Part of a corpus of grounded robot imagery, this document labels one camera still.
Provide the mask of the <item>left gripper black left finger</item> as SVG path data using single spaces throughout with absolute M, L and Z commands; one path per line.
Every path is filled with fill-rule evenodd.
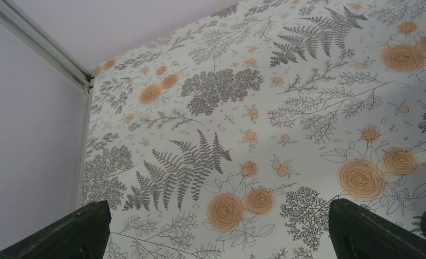
M 103 258 L 110 222 L 108 202 L 90 202 L 1 250 L 0 258 Z

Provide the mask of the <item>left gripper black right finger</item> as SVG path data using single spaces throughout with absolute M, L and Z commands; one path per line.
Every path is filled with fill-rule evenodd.
M 426 258 L 426 238 L 347 200 L 330 204 L 328 227 L 337 258 Z

